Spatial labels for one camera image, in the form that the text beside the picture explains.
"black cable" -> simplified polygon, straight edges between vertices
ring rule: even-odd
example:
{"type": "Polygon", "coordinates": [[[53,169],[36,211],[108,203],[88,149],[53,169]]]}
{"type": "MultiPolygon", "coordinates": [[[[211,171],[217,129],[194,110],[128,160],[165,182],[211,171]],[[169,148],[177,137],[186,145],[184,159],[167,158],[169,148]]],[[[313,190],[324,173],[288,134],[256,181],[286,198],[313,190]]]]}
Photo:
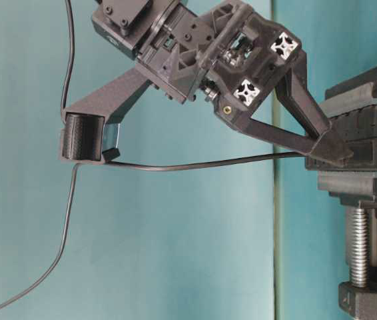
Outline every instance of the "black cable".
{"type": "Polygon", "coordinates": [[[63,85],[63,93],[61,95],[61,120],[65,123],[64,109],[67,104],[67,96],[69,93],[69,85],[71,73],[73,72],[73,64],[75,62],[75,22],[73,21],[73,10],[71,7],[71,0],[65,0],[67,10],[67,22],[69,24],[69,61],[67,63],[67,73],[63,85]]]}
{"type": "Polygon", "coordinates": [[[12,304],[13,302],[16,302],[17,300],[24,297],[26,294],[30,293],[34,288],[36,288],[38,285],[40,285],[48,276],[49,274],[54,270],[54,268],[58,265],[58,262],[61,259],[61,256],[63,255],[64,248],[66,245],[67,240],[67,231],[69,230],[69,222],[70,222],[70,212],[71,212],[71,205],[73,204],[73,195],[75,194],[75,187],[76,187],[76,177],[77,177],[77,169],[80,167],[80,164],[76,164],[73,167],[72,176],[71,176],[71,184],[70,184],[70,191],[69,191],[69,199],[67,201],[67,209],[66,209],[66,215],[64,220],[64,228],[63,228],[63,236],[61,238],[61,244],[60,249],[58,251],[58,254],[54,261],[52,262],[51,266],[46,270],[42,276],[36,280],[30,287],[28,287],[26,290],[20,292],[18,295],[15,295],[14,297],[6,300],[4,303],[0,304],[0,310],[7,307],[8,305],[12,304]]]}
{"type": "Polygon", "coordinates": [[[282,159],[282,158],[296,158],[296,157],[303,157],[303,155],[296,152],[271,153],[268,155],[255,155],[253,157],[243,157],[243,158],[237,158],[237,159],[202,162],[202,163],[191,163],[188,165],[152,166],[152,165],[137,165],[134,163],[124,163],[124,162],[108,162],[105,165],[108,165],[111,167],[121,167],[125,169],[132,169],[132,170],[169,172],[169,171],[185,171],[185,170],[224,167],[227,165],[238,165],[241,163],[250,163],[250,162],[282,159]]]}
{"type": "MultiPolygon", "coordinates": [[[[65,77],[64,85],[63,85],[63,95],[61,98],[61,117],[62,117],[63,122],[65,122],[63,110],[67,104],[69,83],[71,79],[71,73],[73,71],[73,63],[75,61],[75,25],[73,21],[73,11],[71,7],[71,0],[65,0],[65,3],[66,3],[66,8],[67,8],[67,19],[69,23],[70,49],[69,49],[69,62],[67,65],[67,74],[65,77]]],[[[204,163],[191,163],[187,165],[151,166],[151,165],[138,165],[134,163],[122,163],[122,162],[109,162],[109,163],[106,163],[105,165],[108,165],[111,167],[121,167],[125,169],[133,169],[133,170],[141,170],[141,171],[156,171],[156,172],[168,171],[169,172],[169,171],[186,171],[186,170],[213,168],[213,167],[223,167],[223,166],[236,165],[236,164],[241,164],[241,163],[250,163],[250,162],[257,162],[257,161],[264,161],[264,160],[271,160],[271,159],[294,158],[294,157],[303,157],[303,156],[295,152],[286,152],[286,153],[272,153],[268,155],[257,155],[253,157],[243,157],[243,158],[238,158],[238,159],[229,159],[229,160],[212,161],[212,162],[204,162],[204,163]]],[[[48,270],[46,270],[46,272],[44,272],[44,274],[42,274],[42,276],[38,280],[36,280],[30,287],[20,292],[18,295],[15,295],[14,297],[6,300],[4,303],[0,304],[0,310],[12,304],[13,302],[16,302],[22,297],[26,296],[28,293],[30,293],[32,290],[38,287],[51,274],[54,268],[58,265],[58,262],[63,256],[64,248],[66,245],[67,234],[69,230],[71,207],[73,204],[73,195],[75,194],[77,170],[80,166],[81,164],[78,163],[73,167],[73,170],[72,170],[72,177],[71,177],[69,198],[67,200],[67,208],[66,208],[66,213],[65,213],[63,234],[61,237],[61,244],[60,244],[60,248],[59,248],[56,258],[54,259],[54,261],[52,262],[48,270]]]]}

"blue backdrop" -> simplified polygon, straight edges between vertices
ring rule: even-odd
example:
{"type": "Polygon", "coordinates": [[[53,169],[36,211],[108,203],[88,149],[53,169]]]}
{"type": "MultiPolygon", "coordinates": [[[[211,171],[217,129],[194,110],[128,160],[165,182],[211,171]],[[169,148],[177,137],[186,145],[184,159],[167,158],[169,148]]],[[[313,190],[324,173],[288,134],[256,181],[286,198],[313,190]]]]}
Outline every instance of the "blue backdrop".
{"type": "MultiPolygon", "coordinates": [[[[95,2],[73,3],[69,101],[133,65],[93,31],[95,2]]],[[[192,0],[190,8],[202,13],[217,3],[192,0]]],[[[269,1],[254,6],[270,17],[269,1]]],[[[44,272],[58,250],[71,174],[57,160],[67,51],[63,0],[0,0],[0,302],[44,272]]],[[[122,161],[272,151],[231,131],[202,99],[182,106],[154,89],[122,129],[122,161]]],[[[61,264],[0,319],[272,319],[272,228],[271,162],[184,173],[83,167],[61,264]]]]}

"screw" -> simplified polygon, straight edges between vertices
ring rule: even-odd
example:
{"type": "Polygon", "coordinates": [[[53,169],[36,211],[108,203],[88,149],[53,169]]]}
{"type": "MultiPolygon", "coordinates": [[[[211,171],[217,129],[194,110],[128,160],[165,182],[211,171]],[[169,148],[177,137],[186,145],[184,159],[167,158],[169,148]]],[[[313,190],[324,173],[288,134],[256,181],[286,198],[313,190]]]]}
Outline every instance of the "screw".
{"type": "Polygon", "coordinates": [[[352,243],[350,281],[357,288],[368,285],[369,230],[368,214],[365,209],[352,210],[352,243]]]}
{"type": "Polygon", "coordinates": [[[113,8],[110,5],[106,6],[105,10],[106,10],[106,14],[108,15],[111,15],[113,13],[113,8]]]}
{"type": "Polygon", "coordinates": [[[231,113],[231,107],[229,105],[226,105],[222,111],[226,114],[229,115],[231,113]]]}

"teal background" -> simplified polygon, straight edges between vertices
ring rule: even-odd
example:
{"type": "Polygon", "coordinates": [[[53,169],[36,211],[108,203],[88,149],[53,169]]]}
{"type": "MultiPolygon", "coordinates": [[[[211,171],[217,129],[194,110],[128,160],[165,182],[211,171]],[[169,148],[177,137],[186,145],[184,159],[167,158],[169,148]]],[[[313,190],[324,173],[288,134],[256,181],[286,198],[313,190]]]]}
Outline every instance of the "teal background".
{"type": "MultiPolygon", "coordinates": [[[[318,101],[327,88],[377,66],[377,0],[275,0],[273,10],[302,39],[318,101]]],[[[276,120],[302,132],[283,111],[276,120]]],[[[351,319],[338,308],[338,284],[349,278],[344,208],[316,190],[316,173],[303,165],[279,161],[276,170],[278,318],[351,319]]]]}
{"type": "MultiPolygon", "coordinates": [[[[93,31],[94,1],[73,5],[69,101],[133,65],[93,31]]],[[[254,5],[270,17],[268,1],[254,5]]],[[[67,52],[64,1],[0,0],[0,302],[58,250],[71,174],[58,160],[67,52]]],[[[271,121],[271,101],[261,116],[271,121]]],[[[149,89],[125,119],[121,151],[122,161],[166,165],[272,147],[231,131],[202,99],[182,106],[149,89]]],[[[0,319],[272,319],[272,171],[270,161],[183,173],[82,167],[62,262],[0,319]]]]}

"robotic arm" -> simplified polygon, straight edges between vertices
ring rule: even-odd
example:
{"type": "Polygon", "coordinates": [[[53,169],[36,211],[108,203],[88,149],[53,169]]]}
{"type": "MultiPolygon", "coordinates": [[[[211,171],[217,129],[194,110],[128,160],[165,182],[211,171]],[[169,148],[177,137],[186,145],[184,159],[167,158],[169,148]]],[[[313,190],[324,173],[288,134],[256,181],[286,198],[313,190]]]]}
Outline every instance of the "robotic arm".
{"type": "Polygon", "coordinates": [[[63,160],[118,157],[119,125],[150,84],[180,103],[200,89],[230,128],[332,166],[353,156],[308,92],[301,41],[250,5],[226,0],[198,17],[179,0],[97,2],[95,30],[136,65],[63,110],[63,160]],[[252,118],[273,89],[306,136],[252,118]]]}

